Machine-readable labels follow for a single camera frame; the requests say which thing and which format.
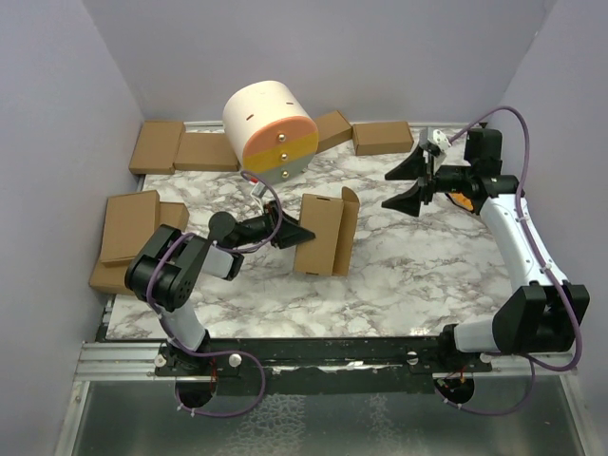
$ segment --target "marble tabletop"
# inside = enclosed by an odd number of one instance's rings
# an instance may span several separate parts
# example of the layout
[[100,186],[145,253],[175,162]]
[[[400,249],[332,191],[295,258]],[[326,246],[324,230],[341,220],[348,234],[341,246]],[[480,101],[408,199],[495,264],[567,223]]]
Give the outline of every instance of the marble tabletop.
[[[446,133],[454,130],[445,129]],[[447,164],[463,162],[465,143]],[[201,275],[190,300],[212,337],[346,337],[437,334],[445,324],[494,314],[510,296],[503,259],[479,218],[438,195],[419,218],[380,203],[412,182],[384,181],[407,154],[355,157],[352,142],[317,155],[309,169],[276,187],[298,217],[304,193],[339,197],[348,186],[361,200],[347,277],[293,271],[295,249],[264,247],[245,258],[238,277]],[[188,230],[205,236],[217,211],[237,219],[258,214],[251,187],[238,173],[176,172],[148,176],[144,190],[184,201]],[[117,296],[108,339],[163,338],[146,304]]]

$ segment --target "table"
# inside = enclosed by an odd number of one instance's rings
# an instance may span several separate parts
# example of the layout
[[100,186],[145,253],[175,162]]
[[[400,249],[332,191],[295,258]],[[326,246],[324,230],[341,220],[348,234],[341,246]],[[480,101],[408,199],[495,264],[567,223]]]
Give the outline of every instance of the table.
[[[464,140],[456,142],[446,164],[464,164],[464,148]],[[295,273],[295,249],[264,247],[245,258],[232,282],[202,275],[190,299],[212,337],[433,335],[445,324],[493,315],[511,290],[498,247],[479,218],[442,195],[419,218],[380,207],[411,185],[384,181],[406,156],[355,157],[352,142],[344,142],[280,184],[283,206],[295,217],[304,193],[338,197],[345,185],[356,192],[361,210],[350,274]],[[185,202],[189,231],[203,236],[217,211],[237,219],[257,214],[250,188],[238,173],[193,171],[147,176],[143,185],[158,190],[161,200]],[[163,337],[143,302],[117,296],[107,339]]]

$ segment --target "yellow stripe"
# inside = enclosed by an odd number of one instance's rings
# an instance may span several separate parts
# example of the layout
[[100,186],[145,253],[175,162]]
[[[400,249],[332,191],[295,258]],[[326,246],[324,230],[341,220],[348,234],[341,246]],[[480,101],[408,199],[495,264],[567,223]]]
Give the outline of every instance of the yellow stripe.
[[[245,157],[243,159],[243,168],[255,173],[263,173],[269,169],[278,168],[285,163],[293,162],[294,160],[313,154],[316,152],[318,142],[319,134],[315,131],[299,140],[285,142],[272,149]],[[283,154],[287,154],[287,160],[281,159],[281,155]]]

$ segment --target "marble table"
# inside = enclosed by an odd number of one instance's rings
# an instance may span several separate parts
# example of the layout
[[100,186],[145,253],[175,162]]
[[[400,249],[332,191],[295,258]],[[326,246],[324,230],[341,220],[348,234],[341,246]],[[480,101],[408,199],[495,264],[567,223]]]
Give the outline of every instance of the marble table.
[[[446,163],[463,163],[464,148],[464,140],[456,142]],[[285,210],[295,217],[304,193],[338,197],[344,185],[356,192],[361,210],[350,274],[295,273],[295,249],[265,247],[245,258],[232,282],[201,275],[190,299],[212,337],[426,335],[495,313],[509,298],[510,284],[498,247],[478,218],[443,195],[419,218],[380,207],[411,185],[384,181],[406,156],[355,157],[352,142],[344,142],[280,184]],[[203,236],[214,212],[245,219],[258,211],[238,173],[148,176],[143,189],[158,190],[161,200],[184,201],[189,231]],[[143,302],[117,296],[107,338],[163,338],[163,332]]]

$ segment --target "gray wall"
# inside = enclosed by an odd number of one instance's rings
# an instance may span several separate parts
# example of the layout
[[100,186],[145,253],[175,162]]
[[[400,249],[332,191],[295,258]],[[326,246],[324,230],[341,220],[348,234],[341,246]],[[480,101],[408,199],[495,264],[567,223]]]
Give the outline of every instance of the gray wall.
[[[608,447],[608,3],[560,0],[504,95],[529,122],[531,163],[525,186],[532,216],[553,258],[592,296],[582,324],[580,379]],[[510,114],[505,170],[520,173],[523,136]]]
[[135,188],[142,114],[78,0],[4,2],[0,62],[0,454],[47,455],[99,323],[87,280],[105,198]]
[[278,79],[312,115],[468,121],[500,99],[547,0],[84,0],[143,113],[218,120]]

